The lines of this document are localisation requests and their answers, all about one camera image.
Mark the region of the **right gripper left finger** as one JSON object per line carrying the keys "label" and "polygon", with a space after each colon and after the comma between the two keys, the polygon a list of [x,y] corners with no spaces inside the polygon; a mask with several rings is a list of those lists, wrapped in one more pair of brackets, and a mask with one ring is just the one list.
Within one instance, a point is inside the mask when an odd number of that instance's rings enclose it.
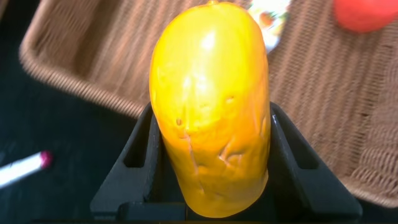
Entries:
{"label": "right gripper left finger", "polygon": [[184,221],[186,204],[151,105],[90,203],[97,220]]}

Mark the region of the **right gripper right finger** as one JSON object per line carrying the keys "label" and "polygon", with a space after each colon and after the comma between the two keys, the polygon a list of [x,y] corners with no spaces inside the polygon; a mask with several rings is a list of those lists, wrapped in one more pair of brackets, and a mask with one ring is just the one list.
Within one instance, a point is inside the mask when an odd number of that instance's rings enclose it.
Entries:
{"label": "right gripper right finger", "polygon": [[363,214],[359,202],[275,103],[268,170],[279,221],[358,221]]}

